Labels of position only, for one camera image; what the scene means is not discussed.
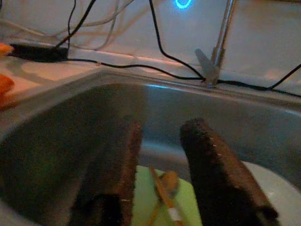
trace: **spoon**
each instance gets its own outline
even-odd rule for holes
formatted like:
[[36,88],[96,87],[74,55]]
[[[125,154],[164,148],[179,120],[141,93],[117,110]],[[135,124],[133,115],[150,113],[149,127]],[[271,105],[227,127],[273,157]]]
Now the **spoon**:
[[[159,178],[160,178],[164,188],[168,192],[169,196],[174,197],[177,194],[178,188],[179,188],[179,177],[178,177],[177,173],[174,171],[168,171],[168,172],[165,172],[164,174],[162,174]],[[153,224],[153,222],[155,221],[156,215],[158,214],[159,207],[162,204],[162,199],[158,193],[156,186],[155,186],[155,191],[156,191],[156,195],[158,197],[158,201],[157,201],[156,205],[154,206],[154,209],[146,223],[146,226],[151,226]]]

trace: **stainless steel sink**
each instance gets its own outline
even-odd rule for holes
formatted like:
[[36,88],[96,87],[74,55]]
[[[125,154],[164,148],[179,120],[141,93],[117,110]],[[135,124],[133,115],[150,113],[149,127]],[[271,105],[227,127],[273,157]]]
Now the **stainless steel sink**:
[[[61,211],[53,210],[56,202],[69,200],[70,206],[74,196],[67,191],[76,193],[91,147],[105,138],[97,131],[126,115],[143,124],[141,165],[175,170],[189,181],[179,129],[202,117],[241,160],[301,189],[301,105],[103,71],[0,113],[0,169],[10,205],[29,218],[39,218],[37,210]],[[41,195],[28,196],[31,191]]]

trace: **white wall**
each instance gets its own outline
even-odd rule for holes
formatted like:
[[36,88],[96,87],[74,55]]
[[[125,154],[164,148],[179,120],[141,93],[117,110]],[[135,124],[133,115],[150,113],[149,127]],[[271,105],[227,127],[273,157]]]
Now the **white wall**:
[[[90,0],[80,4],[73,23]],[[113,0],[98,0],[87,22],[112,13]],[[198,64],[194,50],[200,48],[211,57],[216,45],[226,0],[192,0],[187,9],[178,9],[175,0],[154,0],[163,46],[191,64]],[[67,25],[73,0],[4,0],[0,17],[32,29],[54,33]],[[83,28],[72,41],[97,47],[105,39],[110,25]],[[15,34],[0,24],[0,38]],[[17,36],[50,42],[17,32]],[[118,17],[115,36],[104,51],[132,56],[165,59],[158,50],[148,0],[135,0]],[[268,86],[301,63],[301,4],[273,0],[238,0],[227,39],[222,77]],[[301,94],[301,71],[279,87]]]

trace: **green cutting board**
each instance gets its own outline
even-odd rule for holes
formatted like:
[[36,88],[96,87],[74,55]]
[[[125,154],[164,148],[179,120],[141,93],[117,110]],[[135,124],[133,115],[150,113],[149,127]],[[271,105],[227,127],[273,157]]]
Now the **green cutting board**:
[[[160,175],[163,172],[157,170],[157,173]],[[147,167],[137,167],[135,185],[134,215],[131,225],[145,226],[158,200],[154,190],[154,181]],[[193,187],[190,183],[180,179],[179,191],[174,197],[174,202],[185,226],[202,225]],[[165,205],[160,206],[153,226],[174,226]]]

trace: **kitchen sink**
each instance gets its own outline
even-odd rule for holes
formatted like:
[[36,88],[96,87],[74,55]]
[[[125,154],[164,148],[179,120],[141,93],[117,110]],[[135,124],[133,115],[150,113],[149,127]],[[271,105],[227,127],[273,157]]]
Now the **kitchen sink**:
[[[140,165],[175,170],[190,181],[180,126],[202,117],[252,172],[279,175],[300,200],[300,104],[105,70],[0,113],[0,170],[7,186],[2,205],[38,222],[64,225],[91,147],[105,139],[100,129],[128,115],[143,126]],[[280,185],[263,189],[273,199]]]

